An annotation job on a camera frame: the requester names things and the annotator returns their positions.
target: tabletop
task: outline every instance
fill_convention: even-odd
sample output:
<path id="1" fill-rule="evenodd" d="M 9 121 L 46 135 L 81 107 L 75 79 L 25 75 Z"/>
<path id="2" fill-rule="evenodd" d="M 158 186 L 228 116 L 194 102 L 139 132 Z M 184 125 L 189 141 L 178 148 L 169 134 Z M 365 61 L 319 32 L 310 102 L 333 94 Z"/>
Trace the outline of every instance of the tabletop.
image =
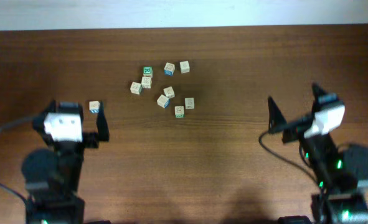
<path id="1" fill-rule="evenodd" d="M 176 65 L 171 77 L 167 62 Z M 132 94 L 144 66 L 153 68 L 151 89 Z M 296 119 L 311 111 L 313 82 L 346 104 L 335 143 L 368 145 L 367 24 L 0 32 L 0 125 L 55 99 L 81 103 L 83 129 L 94 130 L 88 102 L 105 104 L 110 142 L 85 151 L 78 188 L 86 222 L 312 218 L 318 188 L 258 136 L 268 128 L 268 96 Z M 164 109 L 156 101 L 169 86 L 175 97 Z M 195 108 L 176 118 L 185 98 Z M 265 144 L 302 165 L 297 142 L 283 145 L 277 134 Z M 0 181 L 27 195 L 21 164 L 42 147 L 29 124 L 2 134 Z M 0 223 L 23 222 L 23 204 L 0 189 Z"/>

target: cube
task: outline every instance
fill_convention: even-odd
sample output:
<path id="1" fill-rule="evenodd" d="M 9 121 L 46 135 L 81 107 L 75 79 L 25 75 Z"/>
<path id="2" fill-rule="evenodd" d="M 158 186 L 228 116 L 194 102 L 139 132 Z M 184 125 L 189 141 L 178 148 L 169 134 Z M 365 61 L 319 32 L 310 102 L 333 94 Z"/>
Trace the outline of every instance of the cube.
<path id="1" fill-rule="evenodd" d="M 98 113 L 100 105 L 101 105 L 101 103 L 99 101 L 90 101 L 90 112 L 91 113 Z"/>
<path id="2" fill-rule="evenodd" d="M 151 88 L 152 87 L 152 78 L 151 77 L 142 77 L 141 85 L 142 85 L 142 88 Z"/>
<path id="3" fill-rule="evenodd" d="M 185 109 L 195 109 L 195 100 L 193 98 L 185 98 Z"/>
<path id="4" fill-rule="evenodd" d="M 189 72 L 189 62 L 179 62 L 179 68 L 181 69 L 181 73 L 188 73 Z"/>
<path id="5" fill-rule="evenodd" d="M 163 91 L 164 91 L 164 95 L 165 95 L 166 97 L 168 97 L 169 99 L 171 99 L 171 98 L 174 98 L 174 97 L 175 97 L 174 90 L 172 90 L 172 87 L 171 87 L 171 86 L 170 86 L 170 87 L 165 88 Z"/>
<path id="6" fill-rule="evenodd" d="M 170 99 L 166 96 L 164 96 L 163 94 L 159 97 L 158 99 L 158 105 L 166 108 L 170 103 Z"/>
<path id="7" fill-rule="evenodd" d="M 172 76 L 175 69 L 176 66 L 174 64 L 166 63 L 166 66 L 164 66 L 164 74 Z"/>
<path id="8" fill-rule="evenodd" d="M 152 67 L 144 67 L 144 76 L 153 78 Z"/>
<path id="9" fill-rule="evenodd" d="M 133 82 L 133 84 L 131 84 L 130 90 L 132 93 L 139 95 L 142 92 L 142 85 L 139 83 Z"/>
<path id="10" fill-rule="evenodd" d="M 184 118 L 185 117 L 184 106 L 176 106 L 175 110 L 176 110 L 176 118 Z"/>

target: green light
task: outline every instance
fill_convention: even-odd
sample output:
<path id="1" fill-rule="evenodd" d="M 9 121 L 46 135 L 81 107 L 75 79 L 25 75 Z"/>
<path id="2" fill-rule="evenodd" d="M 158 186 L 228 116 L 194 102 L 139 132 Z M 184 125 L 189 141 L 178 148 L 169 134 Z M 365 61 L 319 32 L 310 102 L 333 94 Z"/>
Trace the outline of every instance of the green light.
<path id="1" fill-rule="evenodd" d="M 341 162 L 341 160 L 339 160 L 339 162 L 337 162 L 337 168 L 341 169 L 343 167 L 343 163 Z"/>
<path id="2" fill-rule="evenodd" d="M 351 216 L 351 214 L 350 214 L 350 211 L 349 210 L 344 210 L 341 213 L 342 220 L 348 220 L 350 218 L 350 216 Z"/>

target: white background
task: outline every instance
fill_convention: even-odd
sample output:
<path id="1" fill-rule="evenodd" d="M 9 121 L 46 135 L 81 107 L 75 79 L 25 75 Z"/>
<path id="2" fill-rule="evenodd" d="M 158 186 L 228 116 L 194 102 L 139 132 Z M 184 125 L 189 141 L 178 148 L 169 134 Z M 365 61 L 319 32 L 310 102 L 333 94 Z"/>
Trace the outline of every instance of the white background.
<path id="1" fill-rule="evenodd" d="M 0 30 L 368 23 L 368 0 L 0 0 Z"/>

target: wire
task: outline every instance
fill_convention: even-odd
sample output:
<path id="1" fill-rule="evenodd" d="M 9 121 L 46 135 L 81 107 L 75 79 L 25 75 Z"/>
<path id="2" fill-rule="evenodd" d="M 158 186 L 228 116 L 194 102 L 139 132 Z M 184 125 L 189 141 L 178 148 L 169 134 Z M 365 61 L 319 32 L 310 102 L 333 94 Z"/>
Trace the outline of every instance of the wire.
<path id="1" fill-rule="evenodd" d="M 306 161 L 306 158 L 304 158 L 303 148 L 301 147 L 301 145 L 298 146 L 298 153 L 300 154 L 300 158 L 304 162 L 304 164 L 306 164 L 308 168 L 312 169 L 311 165 Z"/>
<path id="2" fill-rule="evenodd" d="M 268 131 L 265 131 L 263 133 L 261 133 L 260 137 L 258 137 L 258 143 L 260 143 L 261 147 L 264 148 L 267 152 L 269 152 L 270 154 L 272 154 L 273 156 L 275 156 L 276 158 L 282 160 L 283 162 L 286 162 L 292 166 L 294 166 L 295 168 L 303 171 L 311 180 L 313 180 L 313 182 L 318 186 L 318 183 L 316 181 L 316 179 L 313 177 L 313 175 L 308 172 L 308 170 L 306 170 L 304 167 L 301 167 L 300 165 L 298 165 L 297 163 L 286 159 L 285 157 L 277 154 L 276 152 L 272 151 L 270 148 L 268 148 L 266 145 L 264 145 L 263 143 L 263 138 L 268 134 Z"/>
<path id="3" fill-rule="evenodd" d="M 33 121 L 34 119 L 36 119 L 37 115 L 36 116 L 27 116 L 27 117 L 24 117 L 24 118 L 20 118 L 20 119 L 17 119 L 15 121 L 12 121 L 10 123 L 7 123 L 7 124 L 4 124 L 0 127 L 0 134 L 3 132 L 3 131 L 6 131 L 8 129 L 11 129 L 11 128 L 15 128 L 16 126 L 18 125 L 21 125 L 21 124 L 24 124 L 24 123 L 27 123 L 27 122 L 30 122 L 30 121 Z M 3 190 L 9 192 L 10 194 L 13 194 L 15 195 L 16 197 L 19 197 L 25 207 L 27 208 L 28 207 L 28 201 L 25 199 L 25 197 L 23 195 L 21 195 L 19 192 L 16 192 L 15 190 L 13 189 L 10 189 L 9 187 L 5 186 L 4 184 L 0 183 L 0 188 L 2 188 Z"/>

